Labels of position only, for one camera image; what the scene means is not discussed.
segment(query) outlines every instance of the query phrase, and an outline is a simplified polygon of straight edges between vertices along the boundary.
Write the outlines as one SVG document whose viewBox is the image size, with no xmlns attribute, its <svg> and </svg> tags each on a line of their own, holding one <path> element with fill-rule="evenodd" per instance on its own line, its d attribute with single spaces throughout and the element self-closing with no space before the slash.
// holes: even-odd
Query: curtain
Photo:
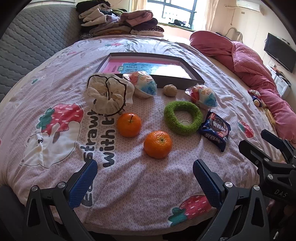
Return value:
<svg viewBox="0 0 296 241">
<path fill-rule="evenodd" d="M 131 10 L 143 10 L 146 9 L 147 0 L 131 0 Z"/>
<path fill-rule="evenodd" d="M 218 2 L 219 0 L 207 0 L 207 7 L 205 10 L 205 29 L 207 31 L 211 31 Z"/>
</svg>

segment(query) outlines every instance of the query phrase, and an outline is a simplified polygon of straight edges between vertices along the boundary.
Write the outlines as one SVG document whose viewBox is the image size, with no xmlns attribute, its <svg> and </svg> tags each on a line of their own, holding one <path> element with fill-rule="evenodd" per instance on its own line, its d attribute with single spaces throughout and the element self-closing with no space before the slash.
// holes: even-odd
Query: white air conditioner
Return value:
<svg viewBox="0 0 296 241">
<path fill-rule="evenodd" d="M 237 6 L 251 9 L 263 14 L 263 7 L 260 4 L 253 1 L 237 0 Z"/>
</svg>

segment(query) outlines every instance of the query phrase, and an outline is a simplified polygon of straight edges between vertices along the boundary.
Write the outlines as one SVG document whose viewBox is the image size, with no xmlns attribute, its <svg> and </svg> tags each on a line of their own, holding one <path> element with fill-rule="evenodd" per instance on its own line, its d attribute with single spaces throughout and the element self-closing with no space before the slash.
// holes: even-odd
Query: green fuzzy ring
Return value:
<svg viewBox="0 0 296 241">
<path fill-rule="evenodd" d="M 193 123 L 189 126 L 184 126 L 176 118 L 174 111 L 185 110 L 188 111 Z M 202 113 L 200 109 L 193 103 L 188 101 L 173 101 L 168 103 L 164 110 L 165 123 L 175 133 L 179 135 L 190 135 L 198 130 L 202 123 Z"/>
</svg>

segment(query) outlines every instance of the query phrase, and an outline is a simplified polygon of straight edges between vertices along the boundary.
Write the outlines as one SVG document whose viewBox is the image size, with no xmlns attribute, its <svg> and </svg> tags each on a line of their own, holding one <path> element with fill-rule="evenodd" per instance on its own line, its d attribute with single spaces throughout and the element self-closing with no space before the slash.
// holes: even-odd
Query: gray headboard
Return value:
<svg viewBox="0 0 296 241">
<path fill-rule="evenodd" d="M 0 39 L 0 101 L 22 77 L 79 39 L 75 6 L 41 5 L 22 10 Z"/>
</svg>

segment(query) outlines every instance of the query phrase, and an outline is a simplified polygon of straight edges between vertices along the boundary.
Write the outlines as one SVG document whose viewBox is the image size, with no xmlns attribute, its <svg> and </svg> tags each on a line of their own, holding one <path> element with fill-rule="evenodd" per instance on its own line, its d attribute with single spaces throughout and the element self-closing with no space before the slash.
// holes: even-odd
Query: black screen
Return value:
<svg viewBox="0 0 296 241">
<path fill-rule="evenodd" d="M 296 52 L 284 41 L 268 33 L 264 51 L 287 70 L 293 71 L 296 62 Z"/>
</svg>

